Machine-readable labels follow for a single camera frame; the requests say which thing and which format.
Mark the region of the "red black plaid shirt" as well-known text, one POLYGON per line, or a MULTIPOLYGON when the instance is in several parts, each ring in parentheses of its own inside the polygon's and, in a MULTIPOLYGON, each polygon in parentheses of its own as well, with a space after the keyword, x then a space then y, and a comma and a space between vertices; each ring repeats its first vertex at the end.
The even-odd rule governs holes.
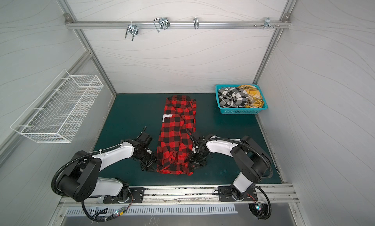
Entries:
POLYGON ((192 175, 190 163, 196 131, 196 100, 186 95, 166 99, 162 127, 157 144, 157 172, 172 175, 192 175))

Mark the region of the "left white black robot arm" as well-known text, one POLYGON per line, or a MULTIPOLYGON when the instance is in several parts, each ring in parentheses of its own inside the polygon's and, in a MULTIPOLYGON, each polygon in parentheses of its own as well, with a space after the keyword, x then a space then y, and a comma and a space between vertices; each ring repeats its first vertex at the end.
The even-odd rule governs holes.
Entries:
POLYGON ((88 198, 109 197, 111 202, 124 203, 130 199, 129 184, 119 178, 102 178, 100 172, 125 159, 140 163, 142 171, 149 171, 156 163, 155 154, 149 149, 152 137, 142 130, 135 139, 95 152, 78 151, 53 176, 52 191, 70 197, 78 203, 88 198))

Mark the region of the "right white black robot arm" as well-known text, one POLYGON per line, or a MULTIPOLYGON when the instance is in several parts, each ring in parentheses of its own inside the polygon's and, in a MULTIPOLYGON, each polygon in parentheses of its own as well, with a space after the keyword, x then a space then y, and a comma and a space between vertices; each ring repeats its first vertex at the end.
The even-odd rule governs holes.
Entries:
POLYGON ((227 139, 216 135, 197 137, 195 133, 186 132, 192 141, 193 149, 189 163, 195 169, 207 165, 207 157, 212 153, 223 154, 233 158, 239 174, 230 186, 219 186, 213 191, 221 202, 254 201, 258 203, 256 185, 262 179, 271 178, 272 161, 268 154, 249 136, 242 139, 227 139))

